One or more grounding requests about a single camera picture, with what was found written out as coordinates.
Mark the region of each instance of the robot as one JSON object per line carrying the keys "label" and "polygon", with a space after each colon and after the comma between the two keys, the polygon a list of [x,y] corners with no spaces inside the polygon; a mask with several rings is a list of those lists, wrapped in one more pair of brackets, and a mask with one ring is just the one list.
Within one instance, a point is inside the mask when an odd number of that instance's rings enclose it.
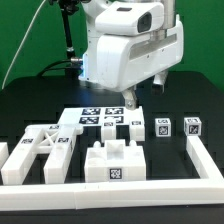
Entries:
{"label": "robot", "polygon": [[[129,110],[138,107],[138,83],[154,76],[154,84],[164,90],[168,68],[183,56],[183,25],[175,15],[175,0],[81,3],[88,34],[81,84],[121,92]],[[77,10],[76,4],[59,1],[67,11]]]}

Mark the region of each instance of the white cube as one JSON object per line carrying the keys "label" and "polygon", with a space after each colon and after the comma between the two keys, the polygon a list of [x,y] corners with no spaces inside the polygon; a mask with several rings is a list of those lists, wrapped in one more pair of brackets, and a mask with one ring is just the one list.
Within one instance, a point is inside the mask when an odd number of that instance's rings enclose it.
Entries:
{"label": "white cube", "polygon": [[171,136],[171,122],[169,118],[155,119],[155,132],[157,137]]}
{"label": "white cube", "polygon": [[131,120],[129,123],[130,140],[145,141],[145,125],[142,120]]}
{"label": "white cube", "polygon": [[185,117],[184,118],[184,132],[186,136],[200,136],[201,125],[202,123],[199,117]]}

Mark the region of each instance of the black sticker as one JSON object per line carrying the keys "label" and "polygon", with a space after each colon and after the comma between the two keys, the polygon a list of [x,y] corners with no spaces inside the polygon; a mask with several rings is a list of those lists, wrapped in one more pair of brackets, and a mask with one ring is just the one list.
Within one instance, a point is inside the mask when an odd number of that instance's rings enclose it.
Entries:
{"label": "black sticker", "polygon": [[168,126],[160,126],[159,135],[168,135]]}
{"label": "black sticker", "polygon": [[198,119],[197,118],[189,118],[187,119],[189,123],[198,123]]}
{"label": "black sticker", "polygon": [[106,108],[105,114],[124,114],[124,108]]}
{"label": "black sticker", "polygon": [[132,121],[132,125],[141,125],[142,122],[141,121]]}
{"label": "black sticker", "polygon": [[113,122],[105,122],[104,126],[105,127],[109,127],[109,126],[112,127],[112,126],[114,126],[114,123]]}
{"label": "black sticker", "polygon": [[189,134],[198,134],[199,126],[198,125],[189,125]]}
{"label": "black sticker", "polygon": [[117,124],[124,123],[124,117],[123,116],[110,116],[110,117],[104,117],[104,119],[115,119]]}
{"label": "black sticker", "polygon": [[168,124],[168,120],[167,119],[158,119],[158,123],[159,124]]}
{"label": "black sticker", "polygon": [[81,117],[79,120],[80,124],[98,124],[99,117]]}
{"label": "black sticker", "polygon": [[22,144],[31,144],[33,142],[33,138],[23,139]]}
{"label": "black sticker", "polygon": [[86,108],[83,109],[82,115],[99,115],[100,110],[100,108]]}
{"label": "black sticker", "polygon": [[67,143],[69,141],[69,138],[59,138],[58,143]]}
{"label": "black sticker", "polygon": [[49,129],[59,129],[59,125],[52,125]]}
{"label": "black sticker", "polygon": [[131,10],[132,10],[132,8],[124,8],[124,7],[119,7],[117,9],[117,11],[119,11],[119,12],[129,12]]}
{"label": "black sticker", "polygon": [[122,179],[122,169],[113,168],[110,170],[110,180],[121,180]]}

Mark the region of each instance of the black cable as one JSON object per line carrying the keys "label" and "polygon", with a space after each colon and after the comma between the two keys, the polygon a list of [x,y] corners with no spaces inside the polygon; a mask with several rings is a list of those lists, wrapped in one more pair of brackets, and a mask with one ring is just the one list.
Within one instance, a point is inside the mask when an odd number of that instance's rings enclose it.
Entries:
{"label": "black cable", "polygon": [[49,71],[49,69],[52,68],[53,66],[55,66],[55,65],[60,65],[60,64],[64,64],[64,63],[69,63],[69,62],[71,62],[70,59],[61,60],[61,61],[56,61],[56,62],[54,62],[54,63],[48,65],[46,68],[44,68],[42,71],[40,71],[36,76],[37,76],[37,77],[42,77],[43,74],[44,74],[46,71]]}
{"label": "black cable", "polygon": [[45,72],[48,72],[48,71],[65,70],[65,69],[76,69],[76,70],[82,70],[80,67],[77,67],[77,68],[75,68],[75,67],[48,68],[48,69],[42,70],[42,71],[41,71],[41,75],[40,75],[40,76],[38,76],[38,77],[43,77],[43,74],[44,74]]}

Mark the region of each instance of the white wall segment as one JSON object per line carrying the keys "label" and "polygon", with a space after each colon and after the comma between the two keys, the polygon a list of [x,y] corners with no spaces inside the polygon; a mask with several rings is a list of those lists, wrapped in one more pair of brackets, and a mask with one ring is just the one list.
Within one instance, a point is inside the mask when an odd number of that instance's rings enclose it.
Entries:
{"label": "white wall segment", "polygon": [[198,136],[187,136],[187,152],[200,178],[223,180],[222,174]]}
{"label": "white wall segment", "polygon": [[0,143],[0,169],[9,157],[8,145],[6,142]]}
{"label": "white wall segment", "polygon": [[35,145],[43,139],[43,135],[42,129],[27,130],[1,169],[4,185],[23,183],[36,157]]}
{"label": "white wall segment", "polygon": [[0,187],[0,211],[221,203],[224,181],[209,179]]}

